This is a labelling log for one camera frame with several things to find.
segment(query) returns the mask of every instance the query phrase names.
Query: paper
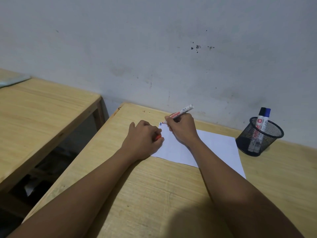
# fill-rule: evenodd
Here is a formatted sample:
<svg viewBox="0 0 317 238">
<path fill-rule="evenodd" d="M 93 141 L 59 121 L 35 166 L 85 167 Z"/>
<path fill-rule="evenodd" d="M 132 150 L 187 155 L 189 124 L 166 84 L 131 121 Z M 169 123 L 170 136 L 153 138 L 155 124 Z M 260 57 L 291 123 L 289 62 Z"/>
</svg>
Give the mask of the paper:
<svg viewBox="0 0 317 238">
<path fill-rule="evenodd" d="M 169 131 L 168 126 L 160 123 L 158 127 L 162 129 L 161 134 L 165 140 L 162 147 L 152 156 L 198 167 L 191 152 L 186 146 L 177 141 L 173 133 Z M 198 129 L 197 133 L 212 152 L 245 178 L 235 138 Z"/>
</svg>

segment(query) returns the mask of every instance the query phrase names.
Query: person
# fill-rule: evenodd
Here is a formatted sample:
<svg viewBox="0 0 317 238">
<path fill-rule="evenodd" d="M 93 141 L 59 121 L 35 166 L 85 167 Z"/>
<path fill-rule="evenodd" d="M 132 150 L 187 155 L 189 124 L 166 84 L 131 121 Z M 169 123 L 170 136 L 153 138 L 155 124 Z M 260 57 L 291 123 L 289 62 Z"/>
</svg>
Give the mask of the person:
<svg viewBox="0 0 317 238">
<path fill-rule="evenodd" d="M 169 129 L 194 156 L 211 196 L 234 237 L 303 237 L 257 188 L 217 157 L 199 138 L 194 119 L 165 117 Z M 130 124 L 121 148 L 99 167 L 51 200 L 9 238 L 82 237 L 127 168 L 155 153 L 161 129 L 141 120 Z"/>
</svg>

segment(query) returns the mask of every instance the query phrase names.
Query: pen holder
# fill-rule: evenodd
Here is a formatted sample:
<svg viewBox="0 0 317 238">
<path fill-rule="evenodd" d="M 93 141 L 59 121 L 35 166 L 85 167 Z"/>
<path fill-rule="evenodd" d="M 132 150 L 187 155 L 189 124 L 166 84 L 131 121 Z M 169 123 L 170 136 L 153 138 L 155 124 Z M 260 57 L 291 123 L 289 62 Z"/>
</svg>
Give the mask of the pen holder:
<svg viewBox="0 0 317 238">
<path fill-rule="evenodd" d="M 248 126 L 236 138 L 237 147 L 250 156 L 259 156 L 276 139 L 284 136 L 283 130 L 270 120 L 267 122 L 265 131 L 256 127 L 257 117 L 252 117 Z"/>
</svg>

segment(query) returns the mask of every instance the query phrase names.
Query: pen holder rim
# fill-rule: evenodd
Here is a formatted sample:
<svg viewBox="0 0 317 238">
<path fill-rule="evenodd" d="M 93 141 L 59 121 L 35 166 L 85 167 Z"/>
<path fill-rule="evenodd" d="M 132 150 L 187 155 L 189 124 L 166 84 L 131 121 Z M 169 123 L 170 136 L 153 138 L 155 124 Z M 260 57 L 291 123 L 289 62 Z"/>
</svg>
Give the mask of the pen holder rim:
<svg viewBox="0 0 317 238">
<path fill-rule="evenodd" d="M 262 133 L 262 134 L 264 134 L 264 135 L 266 135 L 266 136 L 268 136 L 268 137 L 270 137 L 270 138 L 274 138 L 274 139 L 280 139 L 280 138 L 282 138 L 282 137 L 284 136 L 284 131 L 283 131 L 283 129 L 282 129 L 280 126 L 278 126 L 276 123 L 274 123 L 274 122 L 268 120 L 269 123 L 275 125 L 275 126 L 281 131 L 281 135 L 279 135 L 279 136 L 273 136 L 273 135 L 267 134 L 266 132 L 263 132 L 263 131 L 259 130 L 259 129 L 256 127 L 256 125 L 252 122 L 253 119 L 257 119 L 257 117 L 252 117 L 252 118 L 250 118 L 249 122 L 250 122 L 251 126 L 252 126 L 255 130 L 259 131 L 260 133 Z"/>
</svg>

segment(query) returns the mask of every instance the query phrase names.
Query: wooden desk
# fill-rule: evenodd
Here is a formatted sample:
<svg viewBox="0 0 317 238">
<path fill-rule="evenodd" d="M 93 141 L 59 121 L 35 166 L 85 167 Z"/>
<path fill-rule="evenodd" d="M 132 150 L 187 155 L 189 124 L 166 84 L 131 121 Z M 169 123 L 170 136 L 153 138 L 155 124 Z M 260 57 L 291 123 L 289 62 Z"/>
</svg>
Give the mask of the wooden desk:
<svg viewBox="0 0 317 238">
<path fill-rule="evenodd" d="M 0 76 L 18 75 L 0 69 Z M 100 100 L 99 94 L 37 78 L 1 88 L 0 191 L 8 192 L 90 114 L 100 128 Z"/>
<path fill-rule="evenodd" d="M 158 125 L 166 114 L 135 104 L 121 105 L 27 218 L 112 156 L 120 148 L 132 121 L 144 119 Z M 233 137 L 241 132 L 197 120 L 195 123 L 198 129 Z M 317 151 L 277 141 L 260 157 L 239 154 L 247 179 L 305 237 L 316 237 Z M 155 157 L 128 170 L 87 234 L 87 237 L 121 238 L 211 236 L 231 237 L 231 234 L 209 199 L 199 169 Z"/>
</svg>

